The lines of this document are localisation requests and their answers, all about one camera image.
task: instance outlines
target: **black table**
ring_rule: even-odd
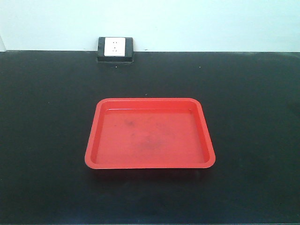
[[[210,169],[94,171],[103,98],[195,98]],[[0,223],[300,222],[300,54],[0,53]]]

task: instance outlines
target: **red tray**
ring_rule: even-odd
[[[90,168],[207,168],[215,160],[195,99],[107,98],[97,104],[85,153]]]

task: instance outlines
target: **outlet cover plate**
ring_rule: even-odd
[[[124,37],[106,37],[104,43],[104,56],[125,56]]]

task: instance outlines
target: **wall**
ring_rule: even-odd
[[[300,0],[1,0],[7,50],[300,52]]]

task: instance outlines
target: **stain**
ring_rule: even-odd
[[[288,103],[287,108],[300,119],[300,102]]]
[[[129,127],[135,127],[135,122],[133,120],[124,120],[124,123]]]

